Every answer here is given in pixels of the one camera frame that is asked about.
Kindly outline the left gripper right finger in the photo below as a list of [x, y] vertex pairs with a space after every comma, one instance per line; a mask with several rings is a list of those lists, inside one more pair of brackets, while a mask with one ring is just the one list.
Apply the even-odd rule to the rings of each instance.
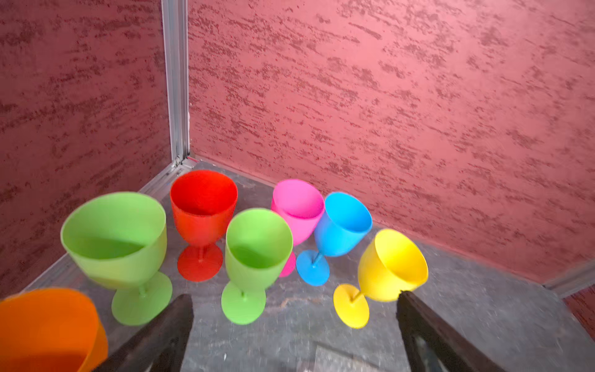
[[397, 301], [396, 318], [412, 371], [502, 371], [411, 291]]

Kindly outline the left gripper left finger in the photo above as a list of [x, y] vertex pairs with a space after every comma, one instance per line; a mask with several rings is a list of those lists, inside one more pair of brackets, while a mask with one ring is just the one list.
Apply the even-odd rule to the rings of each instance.
[[192, 297], [182, 294], [95, 370], [179, 371], [193, 321]]

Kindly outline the yellow glass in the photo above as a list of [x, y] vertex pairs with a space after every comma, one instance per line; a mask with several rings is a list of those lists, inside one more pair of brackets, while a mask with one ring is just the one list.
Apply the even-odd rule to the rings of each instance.
[[359, 288], [339, 285], [333, 305], [339, 318], [353, 329], [370, 319], [367, 299], [395, 302], [403, 291], [414, 291], [429, 279], [429, 267], [420, 249], [406, 235], [382, 229], [365, 249], [358, 265]]

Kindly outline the orange glass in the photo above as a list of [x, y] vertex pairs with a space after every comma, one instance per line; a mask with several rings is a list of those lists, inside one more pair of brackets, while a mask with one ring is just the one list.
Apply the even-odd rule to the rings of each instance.
[[66, 288], [45, 288], [1, 301], [2, 371], [92, 371], [108, 357], [93, 301]]

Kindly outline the light green glass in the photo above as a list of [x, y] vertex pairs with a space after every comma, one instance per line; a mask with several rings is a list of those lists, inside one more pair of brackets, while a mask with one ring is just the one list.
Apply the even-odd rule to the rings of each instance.
[[221, 296], [230, 322], [248, 325], [261, 316], [266, 290], [280, 277], [293, 247], [290, 227], [269, 209], [246, 209], [232, 218], [225, 252], [229, 283]]

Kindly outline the blue glass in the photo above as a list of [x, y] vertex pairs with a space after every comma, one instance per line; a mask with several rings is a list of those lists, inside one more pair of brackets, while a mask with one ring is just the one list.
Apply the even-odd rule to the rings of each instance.
[[371, 231], [373, 218], [356, 197], [333, 192], [325, 198], [325, 211], [314, 236], [317, 250], [305, 250], [297, 256], [296, 268], [302, 280], [311, 286], [324, 285], [330, 276], [327, 257], [348, 254]]

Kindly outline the red wine glass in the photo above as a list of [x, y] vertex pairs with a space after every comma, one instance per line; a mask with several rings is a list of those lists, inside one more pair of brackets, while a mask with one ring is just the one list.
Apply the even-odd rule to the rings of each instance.
[[203, 282], [223, 265], [222, 238], [234, 214], [239, 192], [235, 182], [213, 170], [194, 170], [170, 189], [175, 226], [188, 246], [178, 258], [178, 271], [188, 281]]

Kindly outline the pink glass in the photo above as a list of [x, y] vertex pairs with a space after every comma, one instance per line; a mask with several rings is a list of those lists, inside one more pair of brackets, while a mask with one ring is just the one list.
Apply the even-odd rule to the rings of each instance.
[[325, 210], [324, 198], [308, 182], [288, 179], [275, 186], [271, 210], [288, 224], [293, 236], [293, 247], [296, 247], [314, 232]]

